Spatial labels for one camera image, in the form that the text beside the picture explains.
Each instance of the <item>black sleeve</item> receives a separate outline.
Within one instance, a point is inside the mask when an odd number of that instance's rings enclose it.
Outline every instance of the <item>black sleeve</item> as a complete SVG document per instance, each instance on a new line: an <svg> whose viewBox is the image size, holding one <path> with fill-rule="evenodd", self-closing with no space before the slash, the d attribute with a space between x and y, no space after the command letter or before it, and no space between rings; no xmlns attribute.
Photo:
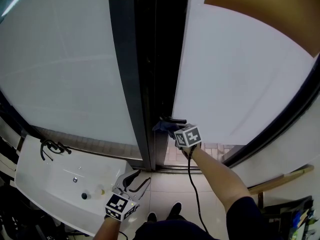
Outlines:
<svg viewBox="0 0 320 240"><path fill-rule="evenodd" d="M229 240L278 240L271 236L268 224L251 197L242 197L231 206L226 214Z"/></svg>

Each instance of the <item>white sink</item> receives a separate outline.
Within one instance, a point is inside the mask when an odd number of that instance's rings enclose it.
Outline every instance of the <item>white sink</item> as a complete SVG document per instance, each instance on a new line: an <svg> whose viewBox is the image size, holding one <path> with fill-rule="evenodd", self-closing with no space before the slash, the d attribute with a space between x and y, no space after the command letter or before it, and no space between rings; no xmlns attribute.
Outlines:
<svg viewBox="0 0 320 240"><path fill-rule="evenodd" d="M72 150L54 154L46 147L40 156L40 140L27 136L15 173L16 187L35 205L57 220L94 236L106 215L106 199L118 176L132 171L127 161ZM94 194L97 190L105 194ZM92 194L82 199L82 193Z"/></svg>

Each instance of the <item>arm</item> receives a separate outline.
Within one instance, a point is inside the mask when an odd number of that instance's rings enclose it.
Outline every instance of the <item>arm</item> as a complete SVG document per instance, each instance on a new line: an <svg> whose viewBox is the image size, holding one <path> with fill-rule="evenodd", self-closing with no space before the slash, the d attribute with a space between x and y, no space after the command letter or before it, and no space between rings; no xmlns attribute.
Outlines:
<svg viewBox="0 0 320 240"><path fill-rule="evenodd" d="M190 148L185 148L184 151L189 154ZM193 151L192 159L202 171L226 212L238 199L251 197L239 176L200 149L200 146Z"/></svg>
<svg viewBox="0 0 320 240"><path fill-rule="evenodd" d="M107 217L95 234L93 240L117 240L121 222L111 217Z"/></svg>

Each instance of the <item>black shoe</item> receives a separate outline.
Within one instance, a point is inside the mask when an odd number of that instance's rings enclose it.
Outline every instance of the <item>black shoe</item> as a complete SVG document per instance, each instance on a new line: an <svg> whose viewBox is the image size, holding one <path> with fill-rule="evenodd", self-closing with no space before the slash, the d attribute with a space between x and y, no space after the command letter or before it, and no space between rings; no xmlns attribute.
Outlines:
<svg viewBox="0 0 320 240"><path fill-rule="evenodd" d="M181 209L182 209L182 204L180 202L176 202L172 208L171 208L171 211L170 211L170 214L168 217L171 217L173 215L179 215L180 212L181 212Z"/></svg>
<svg viewBox="0 0 320 240"><path fill-rule="evenodd" d="M157 215L154 212L150 212L146 219L147 222L157 222Z"/></svg>

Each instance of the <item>frosted glass panel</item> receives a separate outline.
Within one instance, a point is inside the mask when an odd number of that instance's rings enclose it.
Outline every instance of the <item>frosted glass panel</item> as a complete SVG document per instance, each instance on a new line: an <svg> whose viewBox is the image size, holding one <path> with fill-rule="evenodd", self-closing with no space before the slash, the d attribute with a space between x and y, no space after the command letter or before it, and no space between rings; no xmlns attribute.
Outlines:
<svg viewBox="0 0 320 240"><path fill-rule="evenodd" d="M204 143L246 145L287 106L315 59L275 28L189 0L173 118Z"/></svg>
<svg viewBox="0 0 320 240"><path fill-rule="evenodd" d="M0 24L0 86L31 125L137 145L108 0L21 0Z"/></svg>

